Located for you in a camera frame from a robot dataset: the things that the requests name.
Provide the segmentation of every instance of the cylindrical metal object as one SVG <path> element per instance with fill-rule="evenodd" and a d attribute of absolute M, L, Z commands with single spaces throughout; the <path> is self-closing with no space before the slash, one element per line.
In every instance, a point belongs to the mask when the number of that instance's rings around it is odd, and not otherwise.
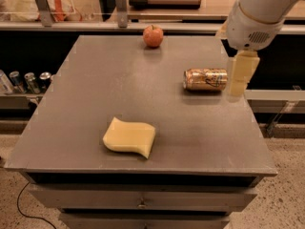
<path fill-rule="evenodd" d="M 194 91 L 222 91 L 228 81 L 224 69 L 189 69 L 184 72 L 183 87 Z"/>
<path fill-rule="evenodd" d="M 34 94 L 40 94 L 41 93 L 38 82 L 36 80 L 36 76 L 35 76 L 34 73 L 26 73 L 25 79 L 26 79 L 27 84 L 28 84 L 32 93 L 34 93 Z"/>
<path fill-rule="evenodd" d="M 27 92 L 19 72 L 10 73 L 10 79 L 21 94 L 25 94 Z"/>
<path fill-rule="evenodd" d="M 0 70 L 0 84 L 6 94 L 13 93 L 14 88 L 10 80 L 8 79 L 7 75 L 2 70 Z"/>
<path fill-rule="evenodd" d="M 51 83 L 51 73 L 41 73 L 39 79 L 42 84 L 42 88 L 46 90 Z"/>

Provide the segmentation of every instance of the gray tabletop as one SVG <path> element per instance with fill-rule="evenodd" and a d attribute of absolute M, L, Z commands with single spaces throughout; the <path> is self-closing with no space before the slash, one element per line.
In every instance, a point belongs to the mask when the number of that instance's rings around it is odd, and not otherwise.
<path fill-rule="evenodd" d="M 183 90 L 189 68 L 226 68 L 211 36 L 81 36 L 30 120 L 6 168 L 25 172 L 276 174 L 251 108 L 225 92 Z M 149 159 L 100 141 L 112 118 L 156 128 Z"/>

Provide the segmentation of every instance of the black cable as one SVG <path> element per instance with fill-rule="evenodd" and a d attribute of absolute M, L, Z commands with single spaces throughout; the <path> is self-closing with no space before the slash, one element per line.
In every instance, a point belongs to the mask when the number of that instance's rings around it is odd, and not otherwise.
<path fill-rule="evenodd" d="M 22 195 L 22 192 L 26 189 L 26 187 L 29 185 L 30 183 L 28 182 L 24 188 L 20 191 L 19 195 L 18 195 L 18 199 L 17 199 L 17 208 L 18 208 L 18 211 L 19 213 L 24 216 L 25 218 L 29 218 L 29 219 L 41 219 L 43 221 L 45 221 L 47 224 L 51 225 L 54 229 L 56 229 L 56 227 L 51 223 L 49 222 L 47 219 L 44 219 L 44 218 L 39 218 L 39 217 L 32 217 L 32 216 L 28 216 L 26 214 L 24 214 L 21 210 L 20 210 L 20 207 L 19 207 L 19 201 L 20 201 L 20 197 Z"/>

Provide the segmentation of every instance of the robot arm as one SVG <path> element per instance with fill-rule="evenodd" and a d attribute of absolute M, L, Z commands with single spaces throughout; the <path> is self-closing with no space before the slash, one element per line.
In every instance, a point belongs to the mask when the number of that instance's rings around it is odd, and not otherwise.
<path fill-rule="evenodd" d="M 269 46 L 298 0 L 236 0 L 227 21 L 230 47 L 258 51 Z"/>

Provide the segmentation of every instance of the speckled floor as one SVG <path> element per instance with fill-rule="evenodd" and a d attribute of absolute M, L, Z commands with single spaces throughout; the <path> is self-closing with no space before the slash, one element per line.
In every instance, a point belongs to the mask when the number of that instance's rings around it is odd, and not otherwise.
<path fill-rule="evenodd" d="M 2 168 L 19 136 L 18 131 L 0 134 L 0 229 L 51 229 L 43 220 L 18 213 L 17 198 L 27 182 Z M 278 175 L 258 184 L 258 196 L 243 212 L 230 215 L 226 229 L 305 228 L 305 138 L 266 138 L 266 142 Z M 67 229 L 57 219 L 57 210 L 44 208 L 26 191 L 20 208 L 27 215 L 49 220 L 57 229 Z"/>

